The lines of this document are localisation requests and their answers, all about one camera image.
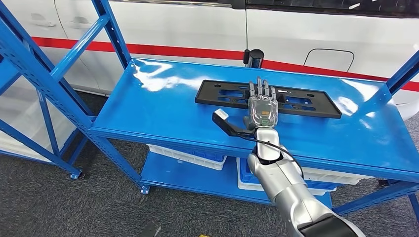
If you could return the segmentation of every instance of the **car door handle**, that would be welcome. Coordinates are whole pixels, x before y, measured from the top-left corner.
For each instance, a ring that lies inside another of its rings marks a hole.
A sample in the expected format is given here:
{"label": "car door handle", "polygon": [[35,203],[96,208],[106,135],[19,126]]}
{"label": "car door handle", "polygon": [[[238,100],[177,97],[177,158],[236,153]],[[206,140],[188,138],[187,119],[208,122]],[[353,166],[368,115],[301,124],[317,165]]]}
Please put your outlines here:
{"label": "car door handle", "polygon": [[66,21],[65,25],[74,29],[89,29],[92,26],[91,23],[80,23],[74,21]]}
{"label": "car door handle", "polygon": [[36,25],[36,26],[43,26],[43,27],[54,27],[57,24],[51,22],[51,21],[47,21],[47,20],[32,20],[31,21],[32,25]]}

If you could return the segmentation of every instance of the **blue plastic crate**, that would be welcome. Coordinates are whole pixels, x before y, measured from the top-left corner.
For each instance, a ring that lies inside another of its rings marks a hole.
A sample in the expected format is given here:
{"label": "blue plastic crate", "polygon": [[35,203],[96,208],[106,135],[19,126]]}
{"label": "blue plastic crate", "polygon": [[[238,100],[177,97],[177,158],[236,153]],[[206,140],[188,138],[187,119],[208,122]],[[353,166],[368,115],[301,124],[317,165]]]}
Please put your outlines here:
{"label": "blue plastic crate", "polygon": [[[243,183],[250,183],[250,184],[259,183],[256,176],[254,176],[251,173],[246,158],[240,158],[240,180]],[[330,182],[313,181],[313,180],[305,180],[305,182],[307,183],[309,188],[324,189],[324,190],[334,190],[337,186],[342,185],[340,183],[330,183]]]}
{"label": "blue plastic crate", "polygon": [[175,146],[173,146],[173,147],[172,146],[170,146],[170,147],[164,146],[164,147],[172,149],[172,150],[188,153],[188,154],[198,156],[198,157],[201,157],[201,158],[217,161],[217,162],[223,162],[224,161],[224,156],[225,156],[225,155],[220,155],[220,154],[215,154],[215,153],[208,153],[208,152],[195,151],[195,150],[191,150],[191,149],[185,149],[185,148],[182,148],[182,147],[175,147]]}

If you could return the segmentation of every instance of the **shelf foot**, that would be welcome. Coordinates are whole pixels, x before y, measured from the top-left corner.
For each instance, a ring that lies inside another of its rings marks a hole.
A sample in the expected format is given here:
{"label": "shelf foot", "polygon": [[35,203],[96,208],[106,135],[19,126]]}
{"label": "shelf foot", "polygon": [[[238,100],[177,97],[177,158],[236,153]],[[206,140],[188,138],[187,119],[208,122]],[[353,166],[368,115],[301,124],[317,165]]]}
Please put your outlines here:
{"label": "shelf foot", "polygon": [[143,184],[141,185],[141,194],[149,194],[150,185]]}

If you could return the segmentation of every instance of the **red stripe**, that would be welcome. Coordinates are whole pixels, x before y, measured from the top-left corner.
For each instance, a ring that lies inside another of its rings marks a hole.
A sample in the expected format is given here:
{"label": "red stripe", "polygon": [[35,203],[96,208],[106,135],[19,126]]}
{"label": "red stripe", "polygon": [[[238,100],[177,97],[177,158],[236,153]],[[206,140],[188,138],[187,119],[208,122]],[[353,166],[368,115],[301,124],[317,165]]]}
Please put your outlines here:
{"label": "red stripe", "polygon": [[[41,38],[32,37],[32,39],[41,47],[53,47],[53,48],[72,48],[76,44],[77,40],[73,39],[53,39],[53,38]],[[184,48],[184,47],[171,47],[171,46],[158,46],[158,45],[145,45],[145,44],[126,44],[128,51],[134,54],[147,54],[147,55],[160,55],[160,56],[176,56],[176,57],[192,57],[192,58],[213,58],[213,59],[229,59],[229,60],[242,60],[243,52],[240,51],[229,51],[229,50],[218,50],[218,49],[204,49],[204,48]],[[90,51],[100,52],[115,52],[110,42],[98,42],[94,41],[87,47]],[[276,61],[264,60],[262,64],[263,68],[272,69],[277,71],[295,72],[295,73],[307,73],[334,77],[345,77],[345,78],[356,78],[356,79],[367,79],[377,81],[387,81],[387,78],[369,76],[358,73],[341,72],[323,68],[314,68],[303,65],[282,63]],[[410,81],[404,87],[404,90],[418,91],[419,82]]]}

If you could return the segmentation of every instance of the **black cable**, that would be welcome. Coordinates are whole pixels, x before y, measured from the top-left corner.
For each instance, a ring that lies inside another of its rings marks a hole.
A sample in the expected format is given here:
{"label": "black cable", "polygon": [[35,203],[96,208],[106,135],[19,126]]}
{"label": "black cable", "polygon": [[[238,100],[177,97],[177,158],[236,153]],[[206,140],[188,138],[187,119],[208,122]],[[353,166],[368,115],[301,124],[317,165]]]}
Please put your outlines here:
{"label": "black cable", "polygon": [[275,148],[279,149],[280,151],[284,152],[285,154],[287,154],[288,156],[291,156],[291,158],[293,159],[292,162],[295,162],[300,167],[301,177],[304,179],[304,173],[302,172],[302,167],[301,167],[300,163],[291,155],[291,153],[289,151],[285,150],[284,148],[282,148],[280,146],[272,144],[270,142],[265,142],[265,141],[261,141],[261,140],[257,140],[257,139],[248,138],[248,137],[242,136],[238,132],[236,132],[236,134],[237,134],[237,136],[239,136],[242,139],[245,139],[245,140],[248,140],[248,141],[251,141],[251,142],[259,142],[259,143],[262,143],[262,144],[265,144],[265,145],[268,145],[268,146],[271,146],[271,147],[275,147]]}

